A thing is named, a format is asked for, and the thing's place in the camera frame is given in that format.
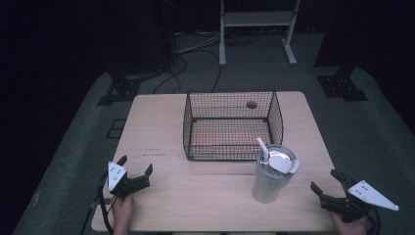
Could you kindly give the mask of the black stand with base plate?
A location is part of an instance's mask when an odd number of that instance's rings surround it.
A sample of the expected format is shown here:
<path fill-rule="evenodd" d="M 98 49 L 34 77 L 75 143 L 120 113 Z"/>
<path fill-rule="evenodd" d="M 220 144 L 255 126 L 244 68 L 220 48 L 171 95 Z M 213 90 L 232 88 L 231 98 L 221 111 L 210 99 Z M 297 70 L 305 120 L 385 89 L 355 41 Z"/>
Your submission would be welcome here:
<path fill-rule="evenodd" d="M 351 74 L 355 64 L 341 65 L 335 74 L 318 75 L 317 80 L 327 98 L 342 98 L 346 102 L 367 101 L 365 93 L 356 87 Z"/>

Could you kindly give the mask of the person's right hand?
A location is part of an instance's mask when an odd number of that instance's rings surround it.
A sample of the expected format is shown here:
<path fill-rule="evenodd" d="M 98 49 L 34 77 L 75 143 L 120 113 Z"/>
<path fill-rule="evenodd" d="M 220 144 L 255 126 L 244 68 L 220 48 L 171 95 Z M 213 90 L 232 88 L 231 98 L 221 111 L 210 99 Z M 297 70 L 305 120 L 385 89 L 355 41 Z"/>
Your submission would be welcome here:
<path fill-rule="evenodd" d="M 339 214 L 332 211 L 328 211 L 328 214 L 340 235 L 367 235 L 368 220 L 366 217 L 345 223 Z"/>

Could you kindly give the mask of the white metal stand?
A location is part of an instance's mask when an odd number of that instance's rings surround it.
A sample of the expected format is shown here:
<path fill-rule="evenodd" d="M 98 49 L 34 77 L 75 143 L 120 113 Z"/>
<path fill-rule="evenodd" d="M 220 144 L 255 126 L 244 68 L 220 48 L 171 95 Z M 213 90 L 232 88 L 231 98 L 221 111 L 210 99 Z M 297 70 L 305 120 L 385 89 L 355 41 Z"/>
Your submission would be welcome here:
<path fill-rule="evenodd" d="M 259 27 L 259 26 L 286 26 L 288 32 L 282 39 L 287 59 L 291 66 L 298 62 L 291 47 L 301 0 L 295 0 L 294 8 L 291 11 L 277 12 L 231 12 L 225 11 L 225 0 L 220 0 L 219 20 L 219 45 L 218 63 L 226 65 L 225 29 L 229 27 Z"/>

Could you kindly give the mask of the black wire basket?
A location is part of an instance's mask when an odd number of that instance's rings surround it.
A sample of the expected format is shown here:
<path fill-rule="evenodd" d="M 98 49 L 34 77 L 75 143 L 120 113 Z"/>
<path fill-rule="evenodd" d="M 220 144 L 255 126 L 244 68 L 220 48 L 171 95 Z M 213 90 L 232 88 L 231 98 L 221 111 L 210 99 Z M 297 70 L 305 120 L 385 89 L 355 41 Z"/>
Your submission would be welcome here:
<path fill-rule="evenodd" d="M 256 109 L 247 102 L 255 101 Z M 283 142 L 283 118 L 274 91 L 189 93 L 183 118 L 185 156 L 195 162 L 246 162 L 264 144 Z"/>

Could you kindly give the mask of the person's left hand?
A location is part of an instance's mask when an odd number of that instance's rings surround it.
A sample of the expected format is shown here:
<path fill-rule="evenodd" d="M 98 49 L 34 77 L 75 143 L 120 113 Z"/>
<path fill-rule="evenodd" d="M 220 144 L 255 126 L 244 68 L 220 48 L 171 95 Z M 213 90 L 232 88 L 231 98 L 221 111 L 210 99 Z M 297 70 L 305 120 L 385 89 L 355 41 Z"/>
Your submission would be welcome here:
<path fill-rule="evenodd" d="M 128 195 L 124 199 L 113 197 L 112 205 L 115 220 L 113 235 L 127 235 L 134 212 L 134 196 Z"/>

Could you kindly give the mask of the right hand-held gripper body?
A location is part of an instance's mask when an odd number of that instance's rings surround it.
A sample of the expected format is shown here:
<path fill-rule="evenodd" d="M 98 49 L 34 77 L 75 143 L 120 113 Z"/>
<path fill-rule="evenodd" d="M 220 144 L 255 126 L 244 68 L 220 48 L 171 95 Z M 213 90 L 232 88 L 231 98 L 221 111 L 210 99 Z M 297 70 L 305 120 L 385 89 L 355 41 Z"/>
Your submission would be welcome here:
<path fill-rule="evenodd" d="M 377 207 L 397 212 L 399 206 L 372 187 L 365 180 L 344 180 L 341 182 L 345 191 L 343 198 L 336 198 L 319 190 L 320 207 L 343 217 L 349 223 L 366 216 Z"/>

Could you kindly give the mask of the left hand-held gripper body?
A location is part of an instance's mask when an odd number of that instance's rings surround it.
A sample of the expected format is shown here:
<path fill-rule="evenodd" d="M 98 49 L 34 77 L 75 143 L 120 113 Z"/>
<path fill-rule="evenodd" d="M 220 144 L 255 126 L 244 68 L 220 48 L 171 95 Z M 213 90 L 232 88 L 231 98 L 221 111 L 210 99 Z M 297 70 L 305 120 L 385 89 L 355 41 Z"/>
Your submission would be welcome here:
<path fill-rule="evenodd" d="M 127 177 L 127 169 L 120 164 L 109 162 L 108 188 L 112 195 L 123 200 L 130 194 L 146 187 L 146 175 L 136 178 Z"/>

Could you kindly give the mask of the silver tumbler with straw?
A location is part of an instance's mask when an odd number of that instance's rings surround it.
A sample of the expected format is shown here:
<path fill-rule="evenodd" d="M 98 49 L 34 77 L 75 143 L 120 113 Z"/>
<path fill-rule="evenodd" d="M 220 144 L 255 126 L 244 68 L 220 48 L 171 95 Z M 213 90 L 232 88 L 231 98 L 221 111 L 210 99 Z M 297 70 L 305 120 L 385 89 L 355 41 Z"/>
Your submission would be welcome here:
<path fill-rule="evenodd" d="M 262 204 L 273 203 L 280 191 L 289 184 L 300 167 L 300 161 L 288 148 L 278 145 L 265 145 L 256 138 L 260 151 L 254 167 L 254 198 Z"/>

